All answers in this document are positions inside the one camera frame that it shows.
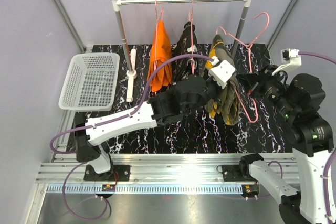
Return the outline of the camouflage yellow trousers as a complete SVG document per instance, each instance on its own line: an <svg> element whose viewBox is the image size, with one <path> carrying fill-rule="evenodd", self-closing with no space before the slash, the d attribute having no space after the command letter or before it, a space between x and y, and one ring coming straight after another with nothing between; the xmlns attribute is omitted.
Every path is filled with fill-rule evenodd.
<svg viewBox="0 0 336 224"><path fill-rule="evenodd" d="M219 60L226 60L235 67L233 57L220 34L215 35L213 38L208 56L210 58L215 56ZM236 74L234 73L229 79L227 86L219 93L219 101L217 102L211 99L205 106L206 112L209 116L214 118L215 115L219 114L222 116L226 125L235 125L239 121L240 113L240 101L238 95L236 94L238 89L239 84Z"/></svg>

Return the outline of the orange trousers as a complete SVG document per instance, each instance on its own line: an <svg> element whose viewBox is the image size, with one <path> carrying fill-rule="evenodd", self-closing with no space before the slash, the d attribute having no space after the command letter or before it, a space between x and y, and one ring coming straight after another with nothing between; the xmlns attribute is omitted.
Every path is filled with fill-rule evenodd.
<svg viewBox="0 0 336 224"><path fill-rule="evenodd" d="M158 28L158 52L157 52L157 68L161 66L163 63L171 59L172 56L172 49L171 49L171 42L168 36L168 33L164 26L164 21L159 22ZM148 70L148 77L149 80L151 74L155 71L154 70L154 54L155 54L155 32L153 38L153 44L150 53L150 66ZM158 71L158 73L154 76L154 78L150 82L150 87L152 92L159 91L163 86L167 87L172 84L172 65L169 63L165 65L162 69Z"/></svg>

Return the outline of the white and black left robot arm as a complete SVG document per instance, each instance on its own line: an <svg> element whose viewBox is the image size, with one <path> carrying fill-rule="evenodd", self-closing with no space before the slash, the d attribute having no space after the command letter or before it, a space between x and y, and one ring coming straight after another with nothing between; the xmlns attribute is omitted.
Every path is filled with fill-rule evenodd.
<svg viewBox="0 0 336 224"><path fill-rule="evenodd" d="M82 127L75 133L76 160L89 163L101 180L109 180L114 168L102 143L133 131L181 121L208 101L217 99L227 81L189 76L136 108L102 117L76 118L77 126Z"/></svg>

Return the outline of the pink wire hanger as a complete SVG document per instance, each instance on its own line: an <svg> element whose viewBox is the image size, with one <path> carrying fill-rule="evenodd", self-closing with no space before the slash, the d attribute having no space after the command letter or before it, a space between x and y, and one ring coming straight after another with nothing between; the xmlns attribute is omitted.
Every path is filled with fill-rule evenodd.
<svg viewBox="0 0 336 224"><path fill-rule="evenodd" d="M219 30L222 30L223 31L223 33L224 33L224 35L226 35L226 36L230 36L231 38L233 38L233 39L235 39L235 40L237 40L241 45L243 45L247 50L248 50L248 62L249 62L249 72L250 73L252 73L253 72L253 68L252 68L252 60L251 60L251 49L252 49L252 47L253 47L253 45L254 45L254 43L258 40L258 38L267 30L267 28L268 28L268 26L269 26L269 22L270 22L270 17L269 17L269 14L267 13L267 12L261 12L260 14L258 14L258 15L256 15L255 17L254 17L254 19L257 19L259 16L261 16L261 15L265 15L266 16L266 25L265 25L265 27L263 28L263 30L249 43L249 44L246 44L246 43L243 43L241 40L239 40L237 37L235 37L235 36L233 36L232 34L230 34L230 33L227 33L226 32L226 30L222 27L222 26L219 26L219 27L217 27L217 29L216 29L216 34L218 34L218 31ZM253 105L254 105L254 109L255 109L255 119L254 120L252 120L251 118L250 118L250 116L249 116L249 114L248 114L248 112L247 112L247 110L246 110L246 108L245 108L245 106L244 106L244 104L243 104L243 102L242 102L242 99L241 99L241 97L240 97L240 94L239 94L239 91L235 88L235 93L236 93L236 95L237 95L237 97L238 97L238 100L239 100L239 103L240 103L240 105L241 105L241 107L242 107L242 109L243 109L243 111L245 112L245 115L246 115L246 117L247 117L247 119L248 119L248 121L249 121L249 123L256 123L257 121L258 121L258 117L259 117L259 115L258 115L258 109L257 109L257 103L256 103L256 101L252 98L251 100L252 100L252 102L253 102Z"/></svg>
<svg viewBox="0 0 336 224"><path fill-rule="evenodd" d="M155 18L156 18L156 28L155 28L155 54L154 54L154 70L157 69L157 43L158 43L158 28L159 22L163 19L164 8L162 7L160 12L158 12L158 2L155 0Z"/></svg>
<svg viewBox="0 0 336 224"><path fill-rule="evenodd" d="M193 23L193 11L194 11L194 0L192 0L192 8L188 13L188 19L191 23L191 54L193 55L194 53L194 23ZM191 57L191 70L192 70L192 74L196 74L196 62L195 62L195 58Z"/></svg>

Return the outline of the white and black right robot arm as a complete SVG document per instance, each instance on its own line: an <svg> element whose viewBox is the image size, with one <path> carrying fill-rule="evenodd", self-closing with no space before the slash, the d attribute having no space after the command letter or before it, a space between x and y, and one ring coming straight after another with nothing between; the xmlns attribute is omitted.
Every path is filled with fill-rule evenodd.
<svg viewBox="0 0 336 224"><path fill-rule="evenodd" d="M330 124L319 114L325 92L319 78L301 73L290 84L278 75L239 74L240 84L254 99L266 99L284 118L284 139L292 147L299 172L299 189L269 168L259 154L240 159L238 173L258 181L277 202L285 223L335 223L330 166L335 156Z"/></svg>

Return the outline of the black and white trousers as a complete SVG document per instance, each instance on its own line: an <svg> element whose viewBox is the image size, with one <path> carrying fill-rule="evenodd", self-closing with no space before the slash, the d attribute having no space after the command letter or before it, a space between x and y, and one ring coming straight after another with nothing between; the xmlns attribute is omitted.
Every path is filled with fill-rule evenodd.
<svg viewBox="0 0 336 224"><path fill-rule="evenodd" d="M172 49L172 57L177 57L180 55L191 54L191 23L188 21L183 28L183 32L179 38L179 41ZM198 43L195 35L195 25L194 29L194 54L198 53ZM198 74L198 59L195 59L196 62L196 74ZM173 69L173 82L179 82L190 74L192 74L191 70L191 57L183 58L176 60L172 63Z"/></svg>

